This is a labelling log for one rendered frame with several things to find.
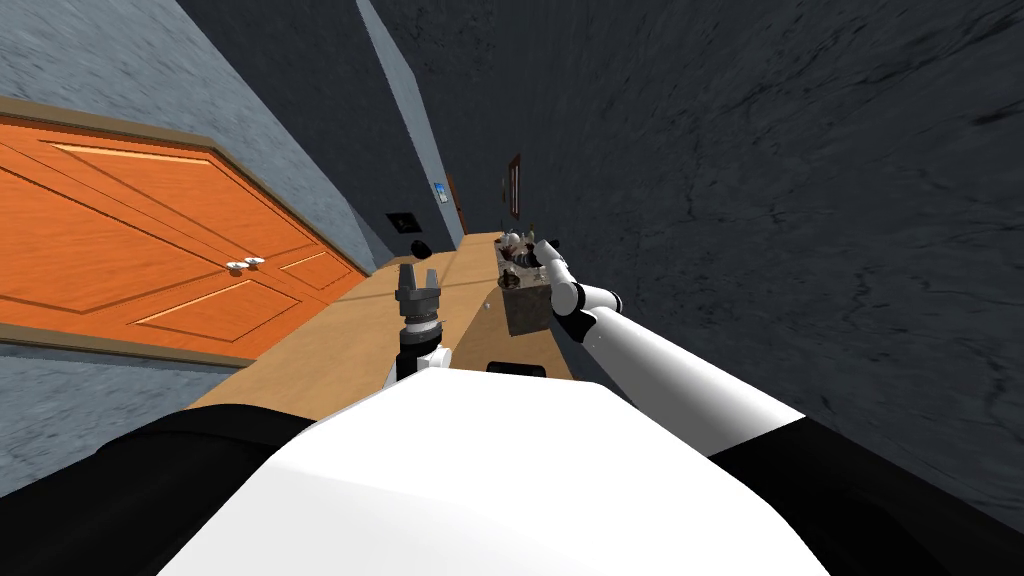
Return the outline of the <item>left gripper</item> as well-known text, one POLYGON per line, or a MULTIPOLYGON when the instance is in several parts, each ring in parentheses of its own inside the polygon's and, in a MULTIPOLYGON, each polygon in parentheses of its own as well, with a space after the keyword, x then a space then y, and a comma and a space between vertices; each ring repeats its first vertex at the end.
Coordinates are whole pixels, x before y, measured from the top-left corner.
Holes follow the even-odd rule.
POLYGON ((406 323, 428 323, 437 319, 437 310, 441 290, 437 272, 434 269, 426 271, 423 288, 417 288, 415 268, 413 263, 399 264, 398 288, 395 299, 399 303, 399 313, 406 323))

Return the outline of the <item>dark cabinet with clutter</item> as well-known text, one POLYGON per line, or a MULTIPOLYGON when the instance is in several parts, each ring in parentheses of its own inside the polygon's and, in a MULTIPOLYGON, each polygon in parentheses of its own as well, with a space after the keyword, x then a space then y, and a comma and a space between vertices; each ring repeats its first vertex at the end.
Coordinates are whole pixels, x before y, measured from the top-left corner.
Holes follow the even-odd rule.
POLYGON ((494 242, 500 289, 509 335, 522 336, 549 329, 552 316, 551 281, 545 266, 519 268, 512 262, 517 253, 534 252, 531 232, 515 228, 503 232, 494 242))

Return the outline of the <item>brown door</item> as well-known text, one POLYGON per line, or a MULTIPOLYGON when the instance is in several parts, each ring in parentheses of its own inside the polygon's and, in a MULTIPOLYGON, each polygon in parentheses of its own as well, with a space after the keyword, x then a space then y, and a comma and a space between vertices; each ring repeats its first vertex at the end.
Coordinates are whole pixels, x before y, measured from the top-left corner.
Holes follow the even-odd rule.
POLYGON ((453 203, 454 208, 456 210, 456 214, 457 214, 459 222, 461 224, 462 232, 463 232, 464 235, 468 235, 469 234, 469 229, 468 229, 468 225, 467 225, 466 220, 465 220, 465 215, 463 213, 463 210, 462 210, 462 207, 461 207, 461 203, 460 203, 460 200, 459 200, 459 196, 458 196, 457 190, 456 190, 456 188, 454 186, 454 181, 453 181, 452 175, 450 173, 445 173, 445 176, 446 176, 446 181, 447 181, 447 193, 449 193, 449 195, 451 197, 452 203, 453 203))

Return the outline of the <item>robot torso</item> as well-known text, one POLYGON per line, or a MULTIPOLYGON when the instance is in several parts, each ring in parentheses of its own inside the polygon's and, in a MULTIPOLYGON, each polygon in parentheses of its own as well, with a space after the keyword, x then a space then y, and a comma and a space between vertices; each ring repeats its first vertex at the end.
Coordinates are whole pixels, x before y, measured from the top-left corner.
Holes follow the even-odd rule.
POLYGON ((158 576, 829 576, 604 387, 430 368, 271 456, 158 576))

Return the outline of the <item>orange wooden door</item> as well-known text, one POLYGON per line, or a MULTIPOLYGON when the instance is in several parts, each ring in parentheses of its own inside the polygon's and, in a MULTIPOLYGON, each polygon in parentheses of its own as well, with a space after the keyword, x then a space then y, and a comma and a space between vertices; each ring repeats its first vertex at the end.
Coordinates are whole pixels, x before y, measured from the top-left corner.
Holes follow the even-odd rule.
POLYGON ((0 116, 0 325, 245 363, 362 280, 214 149, 0 116))

